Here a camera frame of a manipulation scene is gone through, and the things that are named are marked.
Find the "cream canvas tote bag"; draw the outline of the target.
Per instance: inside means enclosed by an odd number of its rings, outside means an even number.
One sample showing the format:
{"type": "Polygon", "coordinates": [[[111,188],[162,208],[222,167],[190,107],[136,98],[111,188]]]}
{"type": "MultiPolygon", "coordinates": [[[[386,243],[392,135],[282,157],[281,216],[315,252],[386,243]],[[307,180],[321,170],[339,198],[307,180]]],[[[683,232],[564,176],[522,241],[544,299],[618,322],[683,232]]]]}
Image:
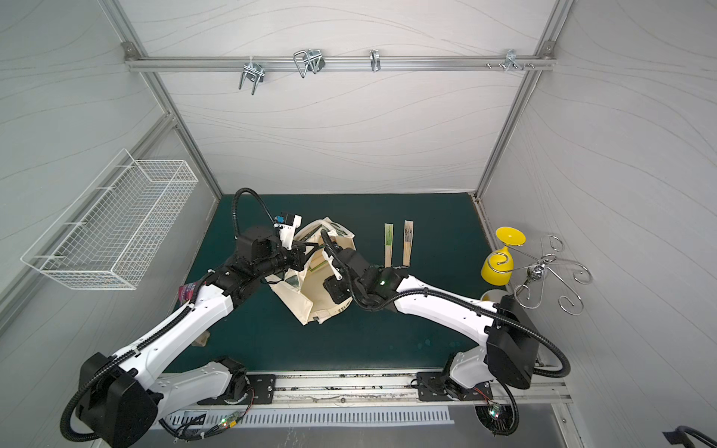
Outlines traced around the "cream canvas tote bag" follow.
{"type": "MultiPolygon", "coordinates": [[[[326,230],[330,240],[341,248],[356,248],[354,233],[329,217],[315,220],[300,229],[294,237],[293,246],[298,242],[318,243],[322,246],[322,230],[326,230]]],[[[268,276],[266,281],[302,325],[310,322],[322,324],[345,311],[352,302],[351,295],[340,299],[338,303],[332,300],[323,286],[329,277],[334,277],[334,272],[320,249],[304,265],[302,272],[289,269],[285,274],[268,276]]]]}

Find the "bamboo folding fan green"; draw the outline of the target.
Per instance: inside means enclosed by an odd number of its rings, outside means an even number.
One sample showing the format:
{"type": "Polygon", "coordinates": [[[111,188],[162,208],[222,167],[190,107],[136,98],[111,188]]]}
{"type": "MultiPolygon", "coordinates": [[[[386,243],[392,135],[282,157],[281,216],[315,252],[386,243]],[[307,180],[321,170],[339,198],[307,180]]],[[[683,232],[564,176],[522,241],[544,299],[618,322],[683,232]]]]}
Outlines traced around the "bamboo folding fan green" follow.
{"type": "Polygon", "coordinates": [[[384,224],[384,266],[390,268],[393,261],[394,225],[384,224]]]}

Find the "bamboo folding fan pink tassel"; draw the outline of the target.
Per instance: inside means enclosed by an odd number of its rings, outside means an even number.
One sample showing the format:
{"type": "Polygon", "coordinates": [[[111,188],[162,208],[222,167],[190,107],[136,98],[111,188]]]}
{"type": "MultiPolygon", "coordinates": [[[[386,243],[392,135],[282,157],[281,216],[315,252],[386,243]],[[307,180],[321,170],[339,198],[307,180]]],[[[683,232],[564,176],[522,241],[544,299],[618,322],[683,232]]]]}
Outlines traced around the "bamboo folding fan pink tassel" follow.
{"type": "Polygon", "coordinates": [[[403,225],[403,266],[411,265],[412,251],[415,238],[415,224],[412,220],[405,220],[403,225]]]}

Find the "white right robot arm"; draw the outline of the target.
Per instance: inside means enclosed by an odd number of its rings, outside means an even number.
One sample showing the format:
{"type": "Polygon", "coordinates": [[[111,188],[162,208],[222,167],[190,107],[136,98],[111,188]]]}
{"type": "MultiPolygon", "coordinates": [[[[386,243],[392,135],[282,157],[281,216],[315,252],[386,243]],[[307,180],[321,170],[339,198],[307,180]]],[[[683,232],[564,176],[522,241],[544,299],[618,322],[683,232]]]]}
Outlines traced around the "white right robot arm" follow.
{"type": "Polygon", "coordinates": [[[476,386],[497,381],[503,388],[530,388],[534,376],[565,378],[571,364],[540,334],[509,296],[481,301],[432,287],[405,268],[372,265],[359,252],[320,233],[332,274],[323,286],[334,300],[349,299],[368,312],[393,310],[440,324],[474,341],[451,356],[429,387],[437,395],[462,399],[476,386]]]}

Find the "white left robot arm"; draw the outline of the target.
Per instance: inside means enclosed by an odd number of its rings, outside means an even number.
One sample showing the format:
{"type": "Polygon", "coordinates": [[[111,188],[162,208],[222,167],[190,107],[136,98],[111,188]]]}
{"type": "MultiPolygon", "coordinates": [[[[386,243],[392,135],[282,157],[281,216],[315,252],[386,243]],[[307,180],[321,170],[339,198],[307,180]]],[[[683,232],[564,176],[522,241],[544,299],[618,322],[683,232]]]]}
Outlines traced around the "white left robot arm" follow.
{"type": "Polygon", "coordinates": [[[63,410],[59,431],[69,442],[104,440],[112,447],[129,447],[140,440],[165,414],[192,401],[199,391],[209,397],[235,394],[244,375],[232,360],[213,361],[190,373],[178,386],[164,386],[165,369],[202,333],[233,313],[268,276],[300,271],[316,247],[297,243],[299,215],[270,216],[269,227],[243,231],[239,200],[250,188],[235,192],[232,201],[235,250],[220,267],[190,284],[188,300],[139,339],[110,356],[96,353],[81,365],[78,390],[63,410]]]}

